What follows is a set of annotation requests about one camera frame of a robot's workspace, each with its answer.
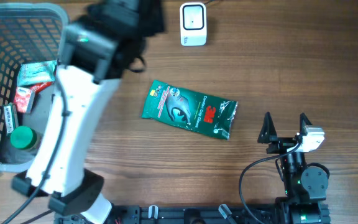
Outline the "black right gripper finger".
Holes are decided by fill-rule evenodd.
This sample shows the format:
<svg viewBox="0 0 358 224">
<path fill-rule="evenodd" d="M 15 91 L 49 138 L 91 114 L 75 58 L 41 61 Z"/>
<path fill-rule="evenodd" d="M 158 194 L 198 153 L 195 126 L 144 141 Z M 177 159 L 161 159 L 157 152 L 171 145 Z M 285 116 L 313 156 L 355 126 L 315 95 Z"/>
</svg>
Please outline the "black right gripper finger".
<svg viewBox="0 0 358 224">
<path fill-rule="evenodd" d="M 257 139 L 258 143 L 261 144 L 269 144 L 272 142 L 277 142 L 277 132 L 275 130 L 275 126 L 269 112 L 265 113 L 264 122 L 262 125 L 262 129 Z"/>
<path fill-rule="evenodd" d="M 300 114 L 300 133 L 304 133 L 304 127 L 312 125 L 311 121 L 305 115 L 305 113 Z"/>
</svg>

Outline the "green 3M gloves package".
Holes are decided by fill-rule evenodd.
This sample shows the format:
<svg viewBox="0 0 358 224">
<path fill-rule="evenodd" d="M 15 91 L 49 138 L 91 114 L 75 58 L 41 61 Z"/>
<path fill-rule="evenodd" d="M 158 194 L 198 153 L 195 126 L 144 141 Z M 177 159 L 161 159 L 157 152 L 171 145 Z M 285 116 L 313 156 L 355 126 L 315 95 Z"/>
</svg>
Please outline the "green 3M gloves package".
<svg viewBox="0 0 358 224">
<path fill-rule="evenodd" d="M 154 80 L 141 118 L 228 140 L 238 102 Z"/>
</svg>

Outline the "teal white wipes packet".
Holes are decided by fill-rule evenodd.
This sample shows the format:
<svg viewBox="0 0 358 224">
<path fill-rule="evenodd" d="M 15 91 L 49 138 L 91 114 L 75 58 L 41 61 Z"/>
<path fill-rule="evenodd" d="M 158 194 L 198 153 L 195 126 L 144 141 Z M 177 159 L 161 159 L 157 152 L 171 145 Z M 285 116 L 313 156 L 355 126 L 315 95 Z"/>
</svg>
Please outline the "teal white wipes packet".
<svg viewBox="0 0 358 224">
<path fill-rule="evenodd" d="M 56 60 L 23 64 L 17 76 L 17 86 L 54 82 Z"/>
</svg>

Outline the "red stick sachet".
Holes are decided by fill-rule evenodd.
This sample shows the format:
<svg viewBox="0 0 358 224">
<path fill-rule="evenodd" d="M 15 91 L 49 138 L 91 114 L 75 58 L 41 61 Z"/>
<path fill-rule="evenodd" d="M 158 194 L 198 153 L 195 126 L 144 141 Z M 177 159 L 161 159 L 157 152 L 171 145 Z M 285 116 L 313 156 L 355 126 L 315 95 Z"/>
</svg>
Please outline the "red stick sachet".
<svg viewBox="0 0 358 224">
<path fill-rule="evenodd" d="M 30 90 L 32 90 L 35 94 L 38 94 L 41 91 L 43 91 L 44 89 L 51 86 L 52 84 L 53 84 L 53 82 L 38 83 L 38 84 L 35 84 L 32 87 L 30 87 Z"/>
</svg>

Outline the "red white small box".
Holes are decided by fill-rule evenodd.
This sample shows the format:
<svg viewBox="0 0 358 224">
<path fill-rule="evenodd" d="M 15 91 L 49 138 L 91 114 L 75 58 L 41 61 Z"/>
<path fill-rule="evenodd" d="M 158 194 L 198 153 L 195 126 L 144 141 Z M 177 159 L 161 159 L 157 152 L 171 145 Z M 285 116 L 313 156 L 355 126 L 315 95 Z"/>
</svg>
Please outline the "red white small box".
<svg viewBox="0 0 358 224">
<path fill-rule="evenodd" d="M 14 104 L 17 112 L 30 113 L 34 104 L 35 91 L 29 88 L 17 87 Z"/>
</svg>

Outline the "green white gum pack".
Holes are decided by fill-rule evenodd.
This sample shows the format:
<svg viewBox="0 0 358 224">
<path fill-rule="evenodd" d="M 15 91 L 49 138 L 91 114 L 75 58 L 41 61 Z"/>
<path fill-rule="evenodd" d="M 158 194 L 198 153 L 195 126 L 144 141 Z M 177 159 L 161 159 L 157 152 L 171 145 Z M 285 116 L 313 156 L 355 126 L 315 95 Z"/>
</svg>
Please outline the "green white gum pack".
<svg viewBox="0 0 358 224">
<path fill-rule="evenodd" d="M 10 135 L 19 126 L 16 106 L 13 103 L 9 103 L 2 107 L 4 112 L 4 120 L 6 125 L 6 134 Z"/>
</svg>

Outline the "green lid spice jar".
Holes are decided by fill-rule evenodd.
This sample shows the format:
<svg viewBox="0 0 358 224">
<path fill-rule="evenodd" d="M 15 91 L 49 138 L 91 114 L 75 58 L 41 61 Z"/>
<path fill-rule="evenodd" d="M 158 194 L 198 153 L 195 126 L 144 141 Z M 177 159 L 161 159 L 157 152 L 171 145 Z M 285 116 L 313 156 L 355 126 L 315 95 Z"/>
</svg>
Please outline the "green lid spice jar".
<svg viewBox="0 0 358 224">
<path fill-rule="evenodd" d="M 28 126 L 19 126 L 10 135 L 12 146 L 22 152 L 36 155 L 42 135 Z"/>
</svg>

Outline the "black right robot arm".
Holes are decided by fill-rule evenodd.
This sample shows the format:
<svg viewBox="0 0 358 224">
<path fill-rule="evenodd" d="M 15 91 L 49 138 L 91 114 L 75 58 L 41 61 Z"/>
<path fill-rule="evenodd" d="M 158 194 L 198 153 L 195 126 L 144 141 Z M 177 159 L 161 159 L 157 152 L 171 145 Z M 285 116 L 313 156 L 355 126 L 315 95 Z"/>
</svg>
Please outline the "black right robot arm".
<svg viewBox="0 0 358 224">
<path fill-rule="evenodd" d="M 329 223 L 326 200 L 330 172 L 317 162 L 307 163 L 305 154 L 320 147 L 325 132 L 300 115 L 300 131 L 292 138 L 280 138 L 269 112 L 257 142 L 268 144 L 267 154 L 277 155 L 276 168 L 285 188 L 285 196 L 275 199 L 277 223 Z"/>
</svg>

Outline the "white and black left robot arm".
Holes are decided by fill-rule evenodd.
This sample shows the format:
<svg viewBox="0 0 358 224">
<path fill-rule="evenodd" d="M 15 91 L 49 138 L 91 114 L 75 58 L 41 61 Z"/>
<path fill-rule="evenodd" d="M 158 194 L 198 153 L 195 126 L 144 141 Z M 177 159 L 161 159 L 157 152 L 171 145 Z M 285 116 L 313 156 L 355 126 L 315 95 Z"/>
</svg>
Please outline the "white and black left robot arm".
<svg viewBox="0 0 358 224">
<path fill-rule="evenodd" d="M 99 119 L 122 74 L 142 56 L 148 37 L 164 30 L 162 3 L 101 1 L 64 27 L 55 68 L 55 91 L 39 150 L 12 188 L 28 200 L 47 196 L 61 216 L 113 223 L 104 179 L 85 168 Z"/>
</svg>

